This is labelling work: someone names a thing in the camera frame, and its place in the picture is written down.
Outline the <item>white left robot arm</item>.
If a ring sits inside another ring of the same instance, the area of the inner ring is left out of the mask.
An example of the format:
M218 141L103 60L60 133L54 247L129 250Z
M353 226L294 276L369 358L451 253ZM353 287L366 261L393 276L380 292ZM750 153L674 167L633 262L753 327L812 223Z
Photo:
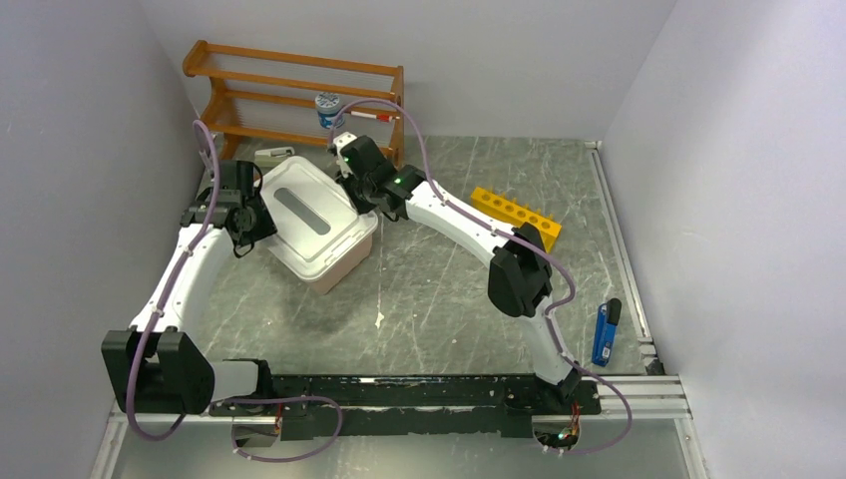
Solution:
M243 257L277 229L260 195L263 177L249 161L220 166L221 190L204 190L184 211L173 257L131 325L109 331L101 346L122 411L200 414L235 397L248 413L272 408L276 387L258 359L211 362L190 337L225 261Z

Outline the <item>white tub lid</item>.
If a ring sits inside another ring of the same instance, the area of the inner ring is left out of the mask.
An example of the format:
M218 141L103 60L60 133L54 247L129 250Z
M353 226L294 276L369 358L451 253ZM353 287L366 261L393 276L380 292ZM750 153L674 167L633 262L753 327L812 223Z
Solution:
M377 214L360 215L343 188L304 157L291 157L264 174L261 196L277 233L259 243L288 269L294 250L310 256L322 240L359 225L379 226Z

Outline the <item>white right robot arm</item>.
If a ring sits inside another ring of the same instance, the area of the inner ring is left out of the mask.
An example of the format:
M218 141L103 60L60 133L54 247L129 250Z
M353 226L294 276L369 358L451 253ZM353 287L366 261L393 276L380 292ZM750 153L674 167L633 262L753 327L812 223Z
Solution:
M367 136L344 133L331 140L336 182L361 214L428 227L462 247L488 270L487 295L503 314L519 320L540 381L538 397L561 413L577 398L582 375L553 318L553 262L537 225L517 227L469 207L421 169L397 168Z

